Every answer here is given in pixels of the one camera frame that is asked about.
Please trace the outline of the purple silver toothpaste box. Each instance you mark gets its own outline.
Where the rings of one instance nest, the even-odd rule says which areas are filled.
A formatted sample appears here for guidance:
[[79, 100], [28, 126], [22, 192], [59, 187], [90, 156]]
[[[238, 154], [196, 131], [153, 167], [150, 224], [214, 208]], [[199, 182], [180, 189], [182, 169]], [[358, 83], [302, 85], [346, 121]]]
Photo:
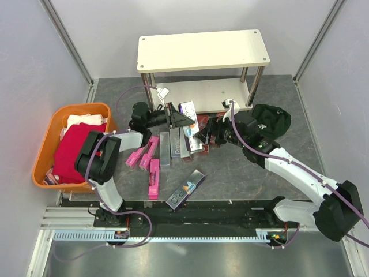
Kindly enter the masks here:
[[203, 183], [205, 174], [194, 170], [167, 199], [166, 204], [176, 211], [181, 204]]
[[193, 101], [184, 102], [179, 104], [180, 112], [189, 117], [194, 121], [189, 126], [184, 126], [183, 131], [185, 137], [189, 141], [189, 147], [191, 153], [201, 152], [203, 150], [203, 145], [201, 140], [198, 139], [195, 135], [199, 132], [197, 113], [195, 111], [195, 106]]

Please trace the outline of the silver red toothpaste box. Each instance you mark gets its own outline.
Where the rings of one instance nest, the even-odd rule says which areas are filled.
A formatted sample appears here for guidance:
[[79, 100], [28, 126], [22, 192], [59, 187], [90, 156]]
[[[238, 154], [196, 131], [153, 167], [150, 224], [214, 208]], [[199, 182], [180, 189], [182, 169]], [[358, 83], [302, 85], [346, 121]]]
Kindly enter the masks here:
[[180, 146], [180, 157], [184, 162], [190, 162], [193, 160], [190, 151], [187, 150], [186, 144]]

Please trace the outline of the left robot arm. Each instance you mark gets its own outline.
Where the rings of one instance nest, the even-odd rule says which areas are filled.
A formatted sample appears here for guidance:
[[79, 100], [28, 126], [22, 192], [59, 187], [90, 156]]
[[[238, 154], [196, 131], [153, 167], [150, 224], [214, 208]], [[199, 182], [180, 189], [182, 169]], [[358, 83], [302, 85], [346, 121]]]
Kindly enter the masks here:
[[127, 218], [124, 200], [113, 178], [119, 153], [136, 149], [129, 166], [139, 162], [140, 168], [147, 170], [159, 144], [159, 138], [149, 129], [163, 124], [177, 128], [191, 126], [195, 120], [180, 113], [171, 102], [156, 111], [145, 102], [137, 102], [132, 108], [130, 129], [112, 133], [90, 131], [81, 147], [74, 168], [91, 185], [100, 206], [108, 211], [107, 221], [114, 227], [122, 226]]

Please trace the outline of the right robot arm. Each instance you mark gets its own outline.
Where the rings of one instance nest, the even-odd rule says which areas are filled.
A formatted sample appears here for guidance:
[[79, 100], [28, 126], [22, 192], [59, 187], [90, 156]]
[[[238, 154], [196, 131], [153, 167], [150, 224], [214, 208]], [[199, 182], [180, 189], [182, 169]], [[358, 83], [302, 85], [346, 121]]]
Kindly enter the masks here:
[[328, 239], [340, 241], [364, 217], [356, 185], [339, 183], [307, 167], [283, 147], [260, 133], [256, 120], [247, 112], [231, 119], [200, 115], [197, 137], [204, 143], [233, 144], [252, 163], [275, 173], [303, 192], [308, 202], [276, 197], [264, 212], [265, 223], [277, 227], [282, 222], [316, 226]]

